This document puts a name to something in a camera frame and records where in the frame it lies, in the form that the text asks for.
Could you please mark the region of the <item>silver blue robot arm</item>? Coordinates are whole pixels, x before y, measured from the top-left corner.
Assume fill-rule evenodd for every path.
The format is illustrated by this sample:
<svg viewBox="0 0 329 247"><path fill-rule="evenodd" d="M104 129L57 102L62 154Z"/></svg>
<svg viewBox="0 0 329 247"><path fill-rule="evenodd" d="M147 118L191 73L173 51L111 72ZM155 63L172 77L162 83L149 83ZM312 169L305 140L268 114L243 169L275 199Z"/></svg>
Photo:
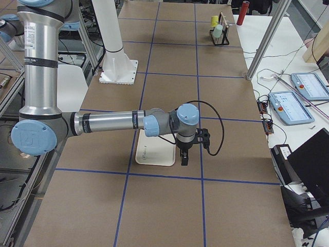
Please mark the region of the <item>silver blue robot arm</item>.
<svg viewBox="0 0 329 247"><path fill-rule="evenodd" d="M63 139L99 131L143 129L147 137L172 134L182 165L197 143L198 108L190 103L168 113L160 109L93 114L62 112L57 106L58 39L65 24L78 22L77 1L18 1L24 22L25 105L11 131L13 144L34 156L52 151Z"/></svg>

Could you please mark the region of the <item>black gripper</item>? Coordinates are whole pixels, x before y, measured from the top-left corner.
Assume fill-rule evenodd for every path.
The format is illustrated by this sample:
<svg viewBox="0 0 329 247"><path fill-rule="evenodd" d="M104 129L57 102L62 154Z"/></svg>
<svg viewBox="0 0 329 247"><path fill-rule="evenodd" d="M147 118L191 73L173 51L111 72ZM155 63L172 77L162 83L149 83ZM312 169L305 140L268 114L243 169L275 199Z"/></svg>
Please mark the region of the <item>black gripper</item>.
<svg viewBox="0 0 329 247"><path fill-rule="evenodd" d="M185 143L177 140L176 145L180 150L181 165L187 166L189 161L188 150L193 146L193 142Z"/></svg>

